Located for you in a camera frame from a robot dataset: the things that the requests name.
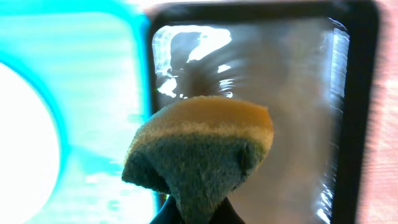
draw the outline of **black mirror frame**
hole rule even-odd
[[[379,10],[373,1],[208,2],[169,4],[152,19],[147,34],[152,112],[158,108],[152,39],[163,26],[237,23],[258,20],[329,17],[350,36],[345,105],[333,197],[332,224],[355,223],[363,163],[371,85],[379,34]]]

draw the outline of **pink surface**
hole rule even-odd
[[[398,1],[378,2],[382,27],[358,221],[398,223]]]

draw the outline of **yellow sponge layer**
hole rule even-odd
[[[263,106],[222,96],[197,96],[167,106],[153,115],[137,131],[129,152],[158,138],[193,133],[252,139],[269,150],[274,128],[268,110]]]

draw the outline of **white circle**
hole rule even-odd
[[[60,146],[42,99],[0,63],[0,223],[24,223],[57,182]]]

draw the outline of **sponge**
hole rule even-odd
[[[265,107],[222,96],[182,100],[138,129],[122,180],[171,194],[186,224],[207,224],[266,157],[273,135]]]

